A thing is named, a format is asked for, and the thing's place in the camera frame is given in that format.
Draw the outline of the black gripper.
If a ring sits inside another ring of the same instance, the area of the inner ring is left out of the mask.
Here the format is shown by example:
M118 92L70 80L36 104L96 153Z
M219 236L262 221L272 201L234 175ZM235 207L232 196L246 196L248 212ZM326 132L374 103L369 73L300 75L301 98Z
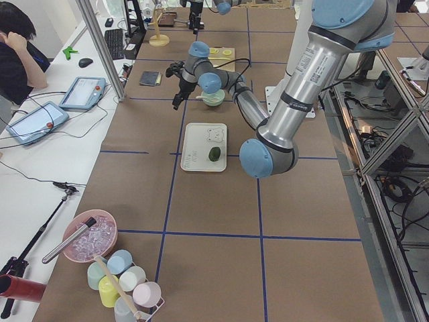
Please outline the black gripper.
M189 0L190 15L189 15L189 29L195 34L202 29L201 14L203 8L203 0Z
M197 79L192 75L182 75L179 82L179 94L175 94L172 101L173 109L178 110L179 106L186 102L190 94L197 86Z

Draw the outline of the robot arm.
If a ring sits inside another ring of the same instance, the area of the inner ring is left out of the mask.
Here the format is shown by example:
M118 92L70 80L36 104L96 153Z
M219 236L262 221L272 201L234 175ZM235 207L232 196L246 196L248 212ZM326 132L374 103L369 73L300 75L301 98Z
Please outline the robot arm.
M174 109L196 87L206 93L226 90L255 130L256 137L244 142L239 151L244 171L255 178L287 172L298 161L294 136L328 79L351 52L369 52L392 43L396 8L396 1L313 1L309 42L273 113L260 105L239 73L215 68L208 59L209 47L193 42L187 60L172 63L166 70L166 76L176 75L180 80Z
M200 30L204 29L204 24L201 22L202 10L204 1L203 0L180 0L180 5L186 7L190 4L190 13L188 17L188 28L193 31L193 34L197 35ZM236 0L214 0L217 13L225 15L230 12L232 7L240 5L242 1Z

